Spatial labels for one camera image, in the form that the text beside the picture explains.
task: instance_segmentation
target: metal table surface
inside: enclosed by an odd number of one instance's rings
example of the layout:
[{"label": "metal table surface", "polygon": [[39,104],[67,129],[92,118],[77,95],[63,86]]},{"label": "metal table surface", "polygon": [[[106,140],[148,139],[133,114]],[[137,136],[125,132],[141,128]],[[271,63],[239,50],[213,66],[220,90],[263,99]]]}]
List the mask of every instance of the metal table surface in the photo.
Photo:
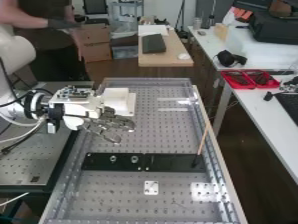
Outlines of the metal table surface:
[{"label": "metal table surface", "polygon": [[[93,82],[60,82],[48,83],[44,88],[56,91],[69,84],[93,84]],[[12,125],[1,139],[21,135],[29,129]],[[47,134],[45,126],[39,132],[21,143],[5,156],[0,157],[0,192],[43,192],[53,174],[59,175],[57,163],[60,161],[65,145],[71,136],[71,130],[61,124],[57,134]],[[0,145],[0,149],[12,142]]]},{"label": "metal table surface", "polygon": [[[206,112],[189,79],[106,79],[137,93],[136,131],[120,145],[81,132],[40,224],[247,223],[213,131],[204,146],[206,172],[81,170],[89,152],[196,154]],[[158,195],[144,193],[158,181]]]}]

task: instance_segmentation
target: monitor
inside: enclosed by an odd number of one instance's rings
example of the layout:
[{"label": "monitor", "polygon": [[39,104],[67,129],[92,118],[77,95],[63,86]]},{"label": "monitor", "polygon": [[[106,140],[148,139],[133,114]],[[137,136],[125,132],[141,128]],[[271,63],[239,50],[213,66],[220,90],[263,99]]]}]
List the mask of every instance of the monitor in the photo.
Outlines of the monitor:
[{"label": "monitor", "polygon": [[249,11],[267,11],[273,0],[235,0],[234,7]]},{"label": "monitor", "polygon": [[86,15],[108,14],[106,0],[84,0],[84,10]]}]

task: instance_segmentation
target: black glove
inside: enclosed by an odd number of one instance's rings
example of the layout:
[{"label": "black glove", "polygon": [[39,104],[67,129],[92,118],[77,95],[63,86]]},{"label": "black glove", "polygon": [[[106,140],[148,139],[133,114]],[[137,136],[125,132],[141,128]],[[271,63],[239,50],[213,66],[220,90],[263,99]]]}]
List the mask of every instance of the black glove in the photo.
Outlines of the black glove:
[{"label": "black glove", "polygon": [[78,23],[68,22],[65,20],[59,19],[49,19],[48,20],[48,27],[53,29],[72,29],[80,27]]}]

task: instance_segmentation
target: transparent acrylic enclosure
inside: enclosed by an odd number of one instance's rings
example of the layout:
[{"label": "transparent acrylic enclosure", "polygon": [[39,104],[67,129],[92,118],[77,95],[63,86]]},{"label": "transparent acrylic enclosure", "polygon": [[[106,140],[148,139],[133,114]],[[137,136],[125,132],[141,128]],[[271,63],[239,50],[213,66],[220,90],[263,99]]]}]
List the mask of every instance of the transparent acrylic enclosure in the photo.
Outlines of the transparent acrylic enclosure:
[{"label": "transparent acrylic enclosure", "polygon": [[[82,171],[88,152],[196,154],[205,129],[189,79],[106,79],[100,87],[137,93],[134,133],[113,145],[81,133],[41,223],[239,223],[210,136],[205,173]],[[158,194],[144,183],[158,182]]]}]

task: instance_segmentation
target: person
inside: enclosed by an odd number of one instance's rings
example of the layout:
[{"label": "person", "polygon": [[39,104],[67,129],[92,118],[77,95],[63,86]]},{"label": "person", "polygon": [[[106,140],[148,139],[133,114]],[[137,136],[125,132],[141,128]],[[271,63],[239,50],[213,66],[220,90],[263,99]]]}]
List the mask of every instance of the person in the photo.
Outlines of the person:
[{"label": "person", "polygon": [[29,66],[37,81],[89,80],[72,0],[0,0],[0,23],[36,49]]}]

